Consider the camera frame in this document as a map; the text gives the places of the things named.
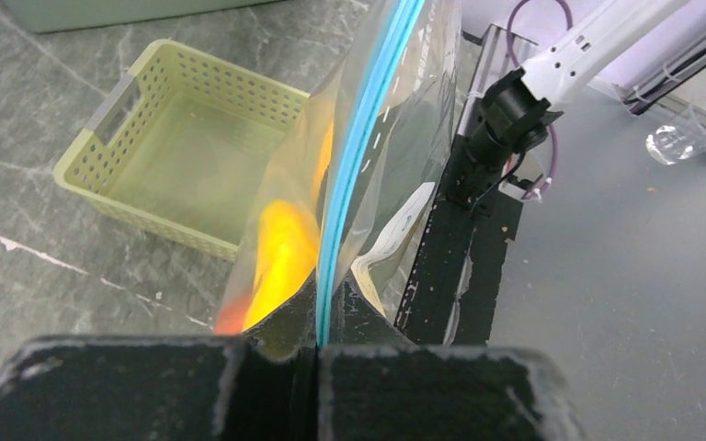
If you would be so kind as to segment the pale green perforated basket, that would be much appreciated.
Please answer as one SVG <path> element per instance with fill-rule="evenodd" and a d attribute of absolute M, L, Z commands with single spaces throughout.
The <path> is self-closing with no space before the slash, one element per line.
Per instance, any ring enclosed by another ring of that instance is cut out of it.
<path fill-rule="evenodd" d="M 234 260 L 307 94 L 174 40 L 150 43 L 53 170 L 102 214 Z"/>

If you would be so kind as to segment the clear zip top bag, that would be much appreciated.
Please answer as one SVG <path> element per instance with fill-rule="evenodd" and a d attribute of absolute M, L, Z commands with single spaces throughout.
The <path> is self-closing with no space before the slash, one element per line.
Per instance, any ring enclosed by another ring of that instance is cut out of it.
<path fill-rule="evenodd" d="M 418 230 L 450 154 L 460 39 L 458 1 L 374 4 L 347 55 L 270 156 L 222 306 L 244 295 L 252 300 L 259 215 L 275 199 L 309 199 L 333 124 L 315 210 L 319 254 L 304 281 L 315 284 L 313 340 L 330 344 L 333 297 L 346 277 L 393 326 Z"/>

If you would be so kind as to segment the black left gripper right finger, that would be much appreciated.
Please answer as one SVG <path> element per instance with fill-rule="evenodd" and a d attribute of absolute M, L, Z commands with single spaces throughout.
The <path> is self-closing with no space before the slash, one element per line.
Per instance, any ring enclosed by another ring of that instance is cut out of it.
<path fill-rule="evenodd" d="M 414 345 L 346 277 L 319 354 L 322 440 L 581 440 L 560 369 L 518 347 Z"/>

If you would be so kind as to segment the orange fruit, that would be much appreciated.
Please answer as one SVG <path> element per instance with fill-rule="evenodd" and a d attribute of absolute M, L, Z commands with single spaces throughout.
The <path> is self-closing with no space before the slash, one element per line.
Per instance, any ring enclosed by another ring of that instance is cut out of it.
<path fill-rule="evenodd" d="M 251 304 L 249 295 L 240 296 L 222 306 L 213 325 L 215 335 L 236 335 L 244 329 L 245 316 Z"/>

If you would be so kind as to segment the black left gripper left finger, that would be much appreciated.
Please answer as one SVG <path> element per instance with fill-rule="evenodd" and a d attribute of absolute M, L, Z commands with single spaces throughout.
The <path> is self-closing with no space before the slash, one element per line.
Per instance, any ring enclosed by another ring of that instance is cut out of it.
<path fill-rule="evenodd" d="M 310 438 L 314 294 L 232 336 L 29 340 L 0 369 L 0 440 Z"/>

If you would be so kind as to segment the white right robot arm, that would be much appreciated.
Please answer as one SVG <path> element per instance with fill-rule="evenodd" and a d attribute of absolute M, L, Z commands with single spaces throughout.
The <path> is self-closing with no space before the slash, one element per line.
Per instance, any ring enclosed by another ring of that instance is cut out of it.
<path fill-rule="evenodd" d="M 544 143 L 548 127 L 597 74 L 676 13 L 682 1 L 604 1 L 556 42 L 493 83 L 457 161 L 494 173 Z"/>

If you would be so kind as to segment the yellow banana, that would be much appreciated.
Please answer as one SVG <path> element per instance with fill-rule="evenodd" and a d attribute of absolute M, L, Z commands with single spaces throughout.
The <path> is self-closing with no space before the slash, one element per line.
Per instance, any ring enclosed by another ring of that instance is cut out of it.
<path fill-rule="evenodd" d="M 245 331 L 290 299 L 313 271 L 320 246 L 316 219 L 322 183 L 331 160 L 334 125 L 323 137 L 309 199 L 302 203 L 275 199 L 258 218 L 253 298 L 246 309 Z"/>

